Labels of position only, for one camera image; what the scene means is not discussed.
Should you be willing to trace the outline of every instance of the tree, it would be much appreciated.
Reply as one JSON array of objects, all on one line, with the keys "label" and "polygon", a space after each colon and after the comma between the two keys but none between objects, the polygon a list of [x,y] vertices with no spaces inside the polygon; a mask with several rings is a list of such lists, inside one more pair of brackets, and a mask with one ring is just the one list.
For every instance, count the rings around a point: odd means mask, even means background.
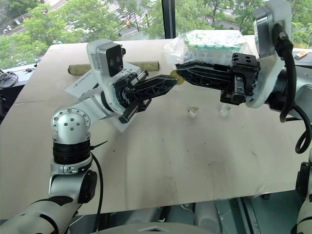
[{"label": "tree", "polygon": [[[175,2],[175,30],[176,34],[182,34],[195,29],[214,29],[211,27],[205,15],[210,11],[203,8],[203,0],[179,0]],[[164,38],[164,26],[161,0],[157,0],[149,9],[152,17],[151,26],[144,28],[150,39]]]},{"label": "tree", "polygon": [[72,25],[72,30],[83,32],[85,41],[116,40],[120,20],[108,12],[109,3],[107,0],[71,0],[60,8],[59,15]]},{"label": "tree", "polygon": [[15,18],[27,12],[28,8],[35,8],[37,6],[36,0],[6,0],[9,15]]},{"label": "tree", "polygon": [[33,40],[28,32],[0,37],[0,68],[6,69],[34,63],[48,49],[45,43]]},{"label": "tree", "polygon": [[235,2],[233,14],[237,15],[236,23],[242,34],[254,34],[253,10],[262,5],[262,0],[237,0]]},{"label": "tree", "polygon": [[296,47],[312,46],[312,1],[289,0],[292,6],[292,41]]},{"label": "tree", "polygon": [[47,5],[38,5],[29,11],[30,18],[25,19],[23,27],[33,40],[41,41],[47,46],[61,41],[62,43],[79,42],[78,33],[65,30],[66,22],[59,16],[59,10],[43,12]]},{"label": "tree", "polygon": [[215,25],[217,11],[222,12],[228,3],[226,0],[204,0],[204,5],[212,8],[213,25]]},{"label": "tree", "polygon": [[127,14],[131,16],[131,20],[139,32],[141,25],[138,20],[145,14],[145,8],[143,5],[146,5],[147,2],[143,2],[142,6],[138,4],[137,0],[117,0],[117,2],[120,6],[119,12],[124,14],[124,10],[128,10]]}]

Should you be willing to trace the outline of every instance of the plastic bag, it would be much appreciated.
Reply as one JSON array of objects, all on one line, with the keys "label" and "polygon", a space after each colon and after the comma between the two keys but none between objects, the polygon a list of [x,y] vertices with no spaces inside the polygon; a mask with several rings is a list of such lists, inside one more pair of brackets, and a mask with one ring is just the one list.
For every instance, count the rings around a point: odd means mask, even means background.
[{"label": "plastic bag", "polygon": [[194,30],[183,33],[165,45],[167,63],[200,60],[207,63],[230,65],[235,52],[252,54],[241,32],[237,30]]}]

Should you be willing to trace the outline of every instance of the wooden stick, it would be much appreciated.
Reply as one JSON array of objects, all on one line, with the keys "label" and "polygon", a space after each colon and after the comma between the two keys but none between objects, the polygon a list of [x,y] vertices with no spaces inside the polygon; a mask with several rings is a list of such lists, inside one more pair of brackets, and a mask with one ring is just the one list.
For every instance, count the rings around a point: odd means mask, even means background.
[{"label": "wooden stick", "polygon": [[[146,61],[146,62],[129,62],[132,65],[141,68],[141,71],[154,72],[159,71],[158,61]],[[68,73],[73,76],[82,76],[91,69],[89,64],[71,64],[68,66]]]}]

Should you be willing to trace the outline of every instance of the car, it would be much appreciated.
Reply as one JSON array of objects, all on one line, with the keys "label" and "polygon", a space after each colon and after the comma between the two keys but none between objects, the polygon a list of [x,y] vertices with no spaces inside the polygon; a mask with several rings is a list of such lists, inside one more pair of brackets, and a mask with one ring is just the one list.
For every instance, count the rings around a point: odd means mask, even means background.
[{"label": "car", "polygon": [[131,17],[132,17],[132,16],[129,16],[129,15],[122,15],[122,16],[120,17],[120,20],[121,20],[121,21],[130,21],[130,20],[131,20]]}]

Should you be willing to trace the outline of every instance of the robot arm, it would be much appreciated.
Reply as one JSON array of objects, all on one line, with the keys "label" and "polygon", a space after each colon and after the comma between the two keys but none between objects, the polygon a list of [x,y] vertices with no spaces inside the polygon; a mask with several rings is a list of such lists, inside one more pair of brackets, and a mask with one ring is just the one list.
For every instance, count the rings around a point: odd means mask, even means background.
[{"label": "robot arm", "polygon": [[177,83],[166,75],[146,79],[146,71],[123,63],[125,50],[110,40],[89,43],[87,52],[99,86],[52,116],[49,197],[5,222],[0,227],[3,234],[66,233],[79,207],[95,194],[97,174],[89,170],[93,161],[90,127],[109,117],[128,123],[134,113],[146,110],[152,98],[166,94]]},{"label": "robot arm", "polygon": [[[95,193],[97,174],[89,170],[92,163],[89,128],[108,117],[118,117],[120,122],[128,123],[134,113],[146,110],[152,98],[166,94],[177,80],[221,90],[222,102],[246,103],[252,108],[266,103],[282,112],[282,122],[288,113],[304,119],[294,108],[300,106],[307,113],[307,133],[312,133],[309,121],[312,106],[306,101],[306,96],[312,95],[308,72],[298,69],[296,80],[296,70],[290,72],[292,65],[287,61],[292,50],[287,36],[291,34],[290,5],[284,0],[267,1],[254,16],[258,60],[252,55],[235,53],[229,66],[194,61],[177,64],[177,70],[170,76],[146,79],[147,72],[141,73],[138,67],[123,63],[125,50],[121,45],[105,39],[89,43],[88,57],[98,87],[81,96],[77,103],[59,109],[52,117],[54,158],[49,198],[34,202],[7,221],[0,227],[1,233],[65,233],[77,209]],[[284,62],[279,57],[287,63],[286,71],[281,72]],[[303,134],[300,145],[307,135]],[[297,190],[304,190],[302,195],[306,200],[293,233],[305,234],[311,230],[311,161],[310,155],[309,162],[303,164],[298,174]]]}]

